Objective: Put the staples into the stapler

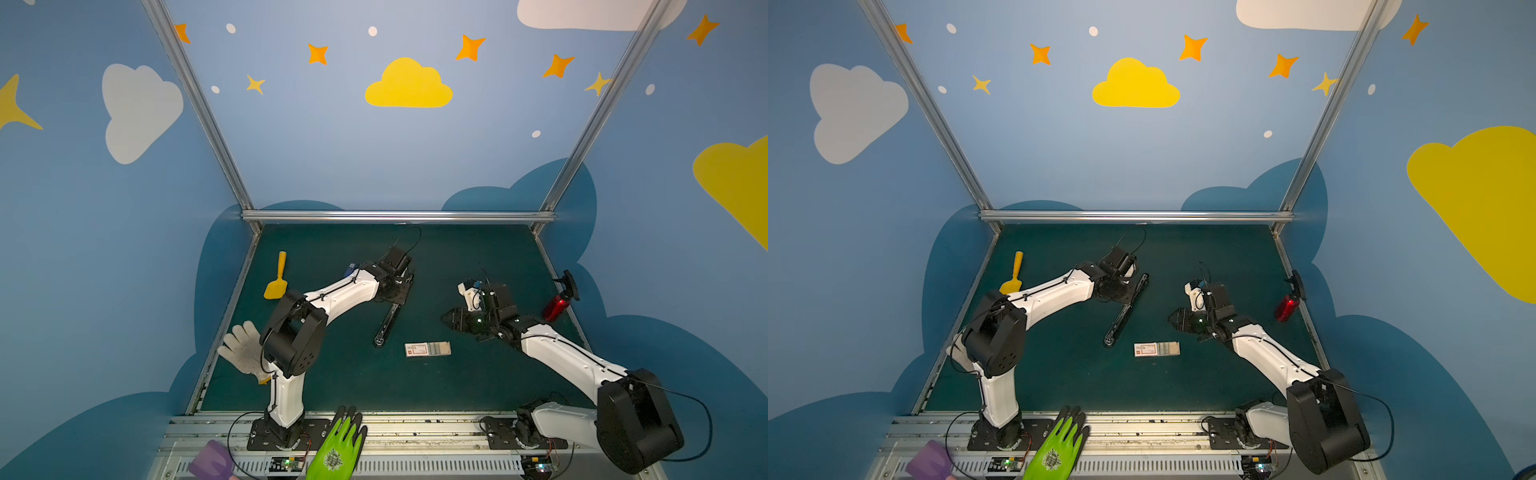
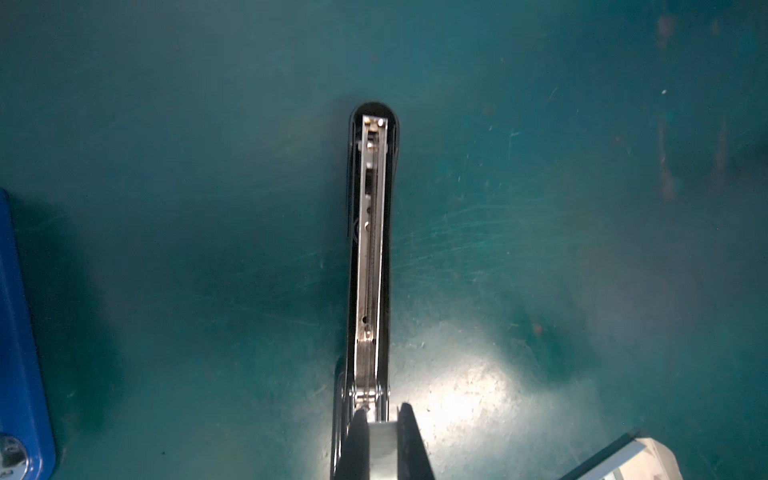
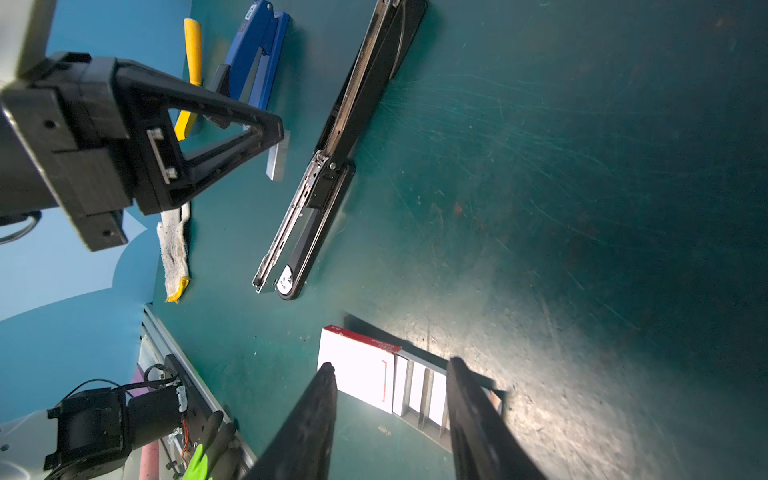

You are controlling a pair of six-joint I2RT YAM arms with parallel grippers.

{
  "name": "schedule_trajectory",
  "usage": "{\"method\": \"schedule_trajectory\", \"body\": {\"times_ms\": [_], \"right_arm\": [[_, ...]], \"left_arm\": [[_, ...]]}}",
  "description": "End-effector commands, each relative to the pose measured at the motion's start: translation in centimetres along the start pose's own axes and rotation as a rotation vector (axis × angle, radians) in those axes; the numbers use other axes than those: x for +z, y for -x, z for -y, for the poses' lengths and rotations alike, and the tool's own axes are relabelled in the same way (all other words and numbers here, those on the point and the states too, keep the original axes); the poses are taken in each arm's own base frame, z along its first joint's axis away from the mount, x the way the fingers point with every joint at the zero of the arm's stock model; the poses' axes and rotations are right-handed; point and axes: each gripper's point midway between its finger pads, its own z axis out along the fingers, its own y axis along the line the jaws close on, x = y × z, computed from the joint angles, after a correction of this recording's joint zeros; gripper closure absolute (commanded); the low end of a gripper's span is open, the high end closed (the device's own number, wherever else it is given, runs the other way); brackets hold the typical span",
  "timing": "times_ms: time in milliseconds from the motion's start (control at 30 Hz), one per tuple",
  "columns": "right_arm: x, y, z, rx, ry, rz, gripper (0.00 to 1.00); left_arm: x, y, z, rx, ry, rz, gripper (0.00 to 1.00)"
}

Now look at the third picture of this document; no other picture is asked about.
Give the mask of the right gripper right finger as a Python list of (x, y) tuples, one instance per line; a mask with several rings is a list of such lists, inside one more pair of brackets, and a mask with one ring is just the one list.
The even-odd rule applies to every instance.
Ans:
[(543, 479), (459, 357), (447, 367), (447, 410), (458, 479)]

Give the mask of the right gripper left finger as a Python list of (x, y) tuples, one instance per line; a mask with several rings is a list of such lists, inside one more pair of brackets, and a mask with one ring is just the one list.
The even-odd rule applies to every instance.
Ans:
[(338, 389), (325, 362), (316, 372), (246, 479), (326, 479), (329, 475)]

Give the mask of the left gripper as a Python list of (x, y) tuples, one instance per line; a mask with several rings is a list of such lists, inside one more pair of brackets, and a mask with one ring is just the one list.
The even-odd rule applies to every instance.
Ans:
[(116, 248), (134, 199), (179, 208), (284, 136), (279, 116), (134, 60), (58, 52), (1, 90), (1, 223), (58, 208), (88, 250)]

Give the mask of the silver staple strip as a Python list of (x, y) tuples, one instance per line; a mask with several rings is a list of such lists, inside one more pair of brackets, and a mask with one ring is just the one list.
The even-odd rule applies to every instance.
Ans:
[(287, 153), (290, 144), (290, 131), (284, 131), (284, 138), (269, 149), (266, 165), (266, 175), (273, 182), (283, 180)]

